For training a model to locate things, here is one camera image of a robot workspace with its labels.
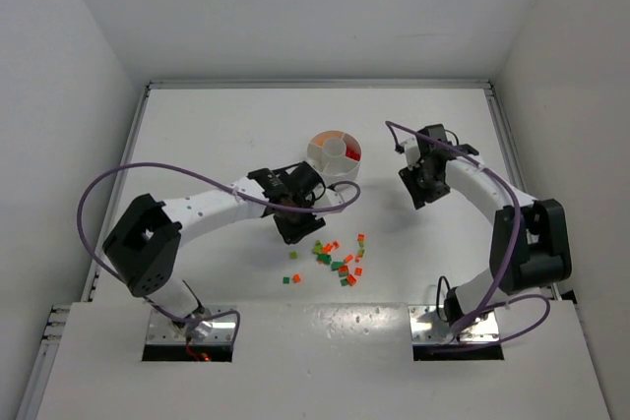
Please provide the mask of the red half-round lego piece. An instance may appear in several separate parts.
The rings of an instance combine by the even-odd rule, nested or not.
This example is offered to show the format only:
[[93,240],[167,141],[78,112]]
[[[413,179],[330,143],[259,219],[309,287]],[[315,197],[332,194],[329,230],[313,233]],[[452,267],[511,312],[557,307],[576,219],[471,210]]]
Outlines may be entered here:
[[360,149],[356,149],[350,146],[346,147],[346,157],[352,159],[354,161],[361,160],[361,152]]

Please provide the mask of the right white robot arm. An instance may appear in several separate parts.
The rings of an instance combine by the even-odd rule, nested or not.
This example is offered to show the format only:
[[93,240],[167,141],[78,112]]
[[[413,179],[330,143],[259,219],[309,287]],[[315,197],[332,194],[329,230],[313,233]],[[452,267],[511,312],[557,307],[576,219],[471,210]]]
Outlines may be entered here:
[[406,159],[399,175],[416,209],[452,191],[464,196],[491,224],[488,268],[448,290],[447,323],[462,329],[493,304],[572,273],[565,209],[555,199],[535,198],[486,166],[469,144],[449,141],[441,124],[429,125],[395,150]]

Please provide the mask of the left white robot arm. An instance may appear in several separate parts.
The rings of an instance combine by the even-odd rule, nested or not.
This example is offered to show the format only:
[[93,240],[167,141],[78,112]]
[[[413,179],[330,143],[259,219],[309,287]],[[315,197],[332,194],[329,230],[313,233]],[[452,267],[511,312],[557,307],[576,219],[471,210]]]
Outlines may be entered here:
[[210,232],[243,220],[271,216],[286,244],[295,244],[325,225],[306,213],[325,189],[319,173],[301,161],[291,170],[260,168],[225,190],[158,201],[135,198],[102,244],[102,251],[131,294],[145,298],[183,329],[200,319],[203,306],[173,275],[178,251]]

